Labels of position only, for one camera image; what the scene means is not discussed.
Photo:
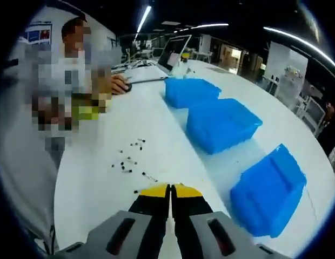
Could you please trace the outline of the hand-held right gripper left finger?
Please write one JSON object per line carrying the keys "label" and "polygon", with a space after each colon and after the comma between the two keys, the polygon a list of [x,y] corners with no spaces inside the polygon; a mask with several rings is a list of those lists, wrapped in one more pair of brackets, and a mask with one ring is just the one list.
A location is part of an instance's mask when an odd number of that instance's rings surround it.
{"label": "hand-held right gripper left finger", "polygon": [[142,190],[128,211],[90,231],[86,258],[158,258],[169,215],[170,185]]}

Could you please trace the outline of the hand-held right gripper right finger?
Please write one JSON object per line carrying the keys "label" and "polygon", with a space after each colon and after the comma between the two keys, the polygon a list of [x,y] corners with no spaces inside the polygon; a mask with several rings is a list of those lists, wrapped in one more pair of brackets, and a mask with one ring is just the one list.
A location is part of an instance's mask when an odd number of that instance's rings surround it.
{"label": "hand-held right gripper right finger", "polygon": [[172,217],[182,258],[258,258],[259,252],[223,212],[214,212],[201,192],[171,186]]}

